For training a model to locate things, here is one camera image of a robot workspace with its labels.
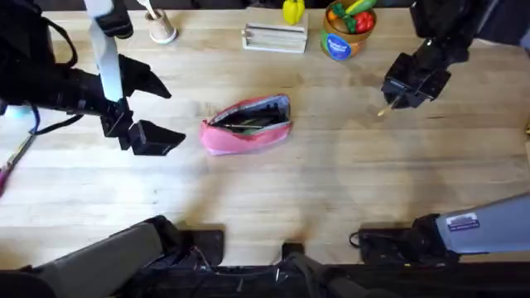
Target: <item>wooden table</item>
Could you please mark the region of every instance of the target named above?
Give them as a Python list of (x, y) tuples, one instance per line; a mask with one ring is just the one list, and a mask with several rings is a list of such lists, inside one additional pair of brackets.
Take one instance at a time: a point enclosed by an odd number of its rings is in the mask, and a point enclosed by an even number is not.
[[(335, 62), (320, 50), (323, 11), (310, 13), (304, 55), (245, 51), (244, 11), (168, 12), (178, 41), (155, 45), (142, 12), (121, 53), (148, 63), (172, 92), (130, 99), (135, 118), (184, 132), (167, 157), (133, 156), (103, 137), (99, 120), (39, 137), (0, 199), (0, 267), (39, 264), (156, 214), (190, 226), (221, 225), (224, 264), (268, 264), (287, 238), (305, 239), (323, 262), (357, 262), (348, 235), (361, 223), (407, 222), (529, 189), (524, 128), (530, 60), (524, 51), (476, 41), (471, 61), (434, 103), (376, 118), (379, 91), (400, 52), (421, 43), (407, 10), (378, 9), (367, 49)], [(96, 71), (84, 12), (51, 12)], [(60, 60), (70, 54), (56, 34)], [(240, 99), (286, 93), (295, 127), (282, 144), (240, 156), (209, 156), (200, 121)], [(46, 112), (44, 123), (65, 119)], [(1, 120), (4, 161), (32, 125)]]

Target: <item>pencil case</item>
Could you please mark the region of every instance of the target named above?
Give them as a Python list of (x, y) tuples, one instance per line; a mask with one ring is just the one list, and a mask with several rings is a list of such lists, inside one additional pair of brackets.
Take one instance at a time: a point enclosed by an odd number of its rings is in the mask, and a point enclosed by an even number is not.
[(245, 99), (204, 120), (200, 140), (214, 156), (262, 149), (287, 137), (290, 113), (286, 94)]

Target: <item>pink pencil case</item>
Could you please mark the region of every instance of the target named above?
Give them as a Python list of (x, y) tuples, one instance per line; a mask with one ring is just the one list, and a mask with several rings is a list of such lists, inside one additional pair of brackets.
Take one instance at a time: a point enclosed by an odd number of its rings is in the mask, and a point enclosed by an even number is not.
[[(232, 128), (231, 124), (223, 124), (234, 118), (253, 118), (253, 115), (269, 110), (275, 111), (273, 114), (276, 115), (275, 121), (270, 124), (244, 131)], [(200, 140), (208, 152), (215, 156), (262, 149), (287, 137), (292, 127), (290, 113), (290, 100), (286, 94), (245, 99), (216, 114), (211, 121), (204, 120), (201, 123)]]

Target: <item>small cup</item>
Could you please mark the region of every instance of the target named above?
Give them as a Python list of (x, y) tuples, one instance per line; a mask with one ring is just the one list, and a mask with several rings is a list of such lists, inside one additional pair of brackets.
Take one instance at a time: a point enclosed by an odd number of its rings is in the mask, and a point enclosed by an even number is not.
[(157, 44), (166, 45), (176, 38), (178, 31), (169, 22), (163, 10), (155, 9), (155, 13), (157, 19), (153, 19), (149, 12), (146, 13), (146, 20), (149, 22), (149, 36)]

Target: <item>toy red pepper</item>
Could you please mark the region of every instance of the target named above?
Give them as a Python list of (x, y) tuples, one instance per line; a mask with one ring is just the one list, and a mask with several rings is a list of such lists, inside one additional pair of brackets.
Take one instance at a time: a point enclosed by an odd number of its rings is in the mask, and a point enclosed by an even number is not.
[(355, 26), (355, 33), (365, 33), (373, 28), (373, 16), (369, 12), (361, 12), (354, 16), (357, 21)]

